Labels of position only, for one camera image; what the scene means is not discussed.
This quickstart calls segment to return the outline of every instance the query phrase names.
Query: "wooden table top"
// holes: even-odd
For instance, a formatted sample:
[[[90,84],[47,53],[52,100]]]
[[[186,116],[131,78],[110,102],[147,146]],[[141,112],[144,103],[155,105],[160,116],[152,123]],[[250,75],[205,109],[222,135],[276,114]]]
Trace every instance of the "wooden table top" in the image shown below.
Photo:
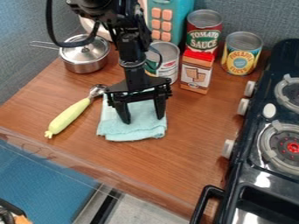
[[[72,154],[94,167],[74,169],[190,217],[203,187],[221,186],[227,167],[220,156],[223,143],[236,137],[242,124],[236,115],[240,98],[247,81],[260,76],[267,56],[264,52],[256,71],[245,77],[226,74],[218,59],[207,95],[183,90],[177,81],[167,102],[168,130],[163,139],[114,143],[96,136],[101,99],[59,135],[44,137],[49,122],[85,98],[91,86],[112,85],[124,78],[114,48],[108,64],[97,73],[71,73],[60,59],[53,61],[1,107],[0,127]]]

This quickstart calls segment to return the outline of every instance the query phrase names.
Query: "stove burner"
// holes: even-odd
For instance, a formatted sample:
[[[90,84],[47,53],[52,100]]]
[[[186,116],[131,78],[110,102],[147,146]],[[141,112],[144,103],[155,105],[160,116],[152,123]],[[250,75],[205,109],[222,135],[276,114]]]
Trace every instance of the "stove burner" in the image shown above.
[[[299,114],[299,78],[284,75],[275,87],[275,96],[281,105]]]
[[[289,98],[289,101],[299,107],[299,83],[286,86],[282,93]]]
[[[273,121],[261,133],[263,157],[278,169],[299,175],[299,126]]]

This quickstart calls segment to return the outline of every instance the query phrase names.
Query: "metal rod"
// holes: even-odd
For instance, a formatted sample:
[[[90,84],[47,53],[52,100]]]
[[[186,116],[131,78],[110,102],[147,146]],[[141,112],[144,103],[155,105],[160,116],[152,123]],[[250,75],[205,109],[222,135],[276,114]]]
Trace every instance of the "metal rod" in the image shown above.
[[[55,46],[55,44],[53,44],[51,42],[43,42],[43,41],[36,41],[35,40],[35,41],[29,42],[29,46],[45,48],[45,49],[51,49],[51,50],[56,50],[56,51],[59,50],[58,47],[50,47],[50,46]]]

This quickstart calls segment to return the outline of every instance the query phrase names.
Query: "pot lid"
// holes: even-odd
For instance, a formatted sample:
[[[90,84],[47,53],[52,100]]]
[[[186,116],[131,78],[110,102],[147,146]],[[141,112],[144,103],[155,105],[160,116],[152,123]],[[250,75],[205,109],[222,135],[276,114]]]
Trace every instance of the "pot lid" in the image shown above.
[[[87,34],[71,37],[66,42],[81,41],[87,38]],[[86,64],[96,62],[106,57],[109,52],[109,43],[101,37],[95,37],[94,42],[77,47],[61,47],[60,56],[63,60],[73,64]]]

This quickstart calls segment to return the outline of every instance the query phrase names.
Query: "orange box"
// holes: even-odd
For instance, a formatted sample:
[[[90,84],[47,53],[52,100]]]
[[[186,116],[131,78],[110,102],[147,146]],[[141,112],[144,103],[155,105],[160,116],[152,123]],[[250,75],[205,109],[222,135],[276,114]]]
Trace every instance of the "orange box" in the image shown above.
[[[183,56],[180,87],[206,95],[212,78],[214,56],[186,50]]]

